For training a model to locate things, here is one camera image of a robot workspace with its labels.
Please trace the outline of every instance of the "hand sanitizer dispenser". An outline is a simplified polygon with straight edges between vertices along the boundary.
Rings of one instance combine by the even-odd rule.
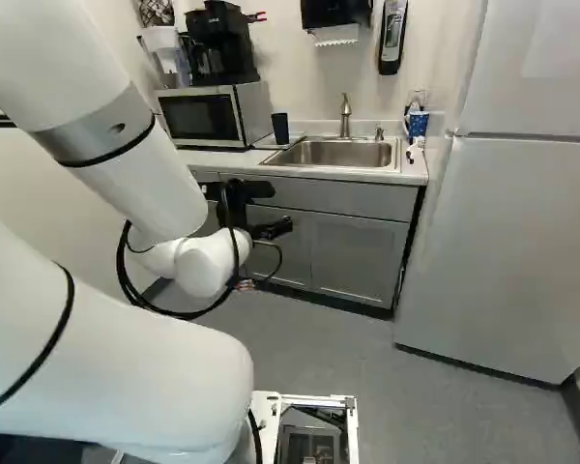
[[[399,71],[407,13],[408,0],[385,0],[378,50],[378,72],[382,75],[393,75]]]

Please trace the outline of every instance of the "blue cup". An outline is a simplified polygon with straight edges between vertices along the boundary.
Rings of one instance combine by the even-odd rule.
[[[414,110],[408,113],[408,140],[411,144],[415,142],[415,137],[425,137],[428,120],[428,111]]]

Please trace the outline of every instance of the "microwave door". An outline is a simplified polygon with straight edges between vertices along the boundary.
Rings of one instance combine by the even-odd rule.
[[[177,145],[245,146],[233,92],[159,97],[159,103]]]

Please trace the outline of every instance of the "floor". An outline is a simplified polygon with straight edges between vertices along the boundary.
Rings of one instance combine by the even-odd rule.
[[[156,303],[196,309],[173,285]],[[253,291],[198,323],[247,346],[258,390],[355,394],[362,464],[580,464],[557,391],[398,351],[390,322]]]

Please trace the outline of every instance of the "black coffee maker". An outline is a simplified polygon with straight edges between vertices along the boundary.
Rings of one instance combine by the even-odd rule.
[[[181,34],[191,68],[191,85],[243,84],[260,80],[255,67],[249,24],[264,20],[243,14],[241,7],[219,0],[204,2],[205,10],[185,14]]]

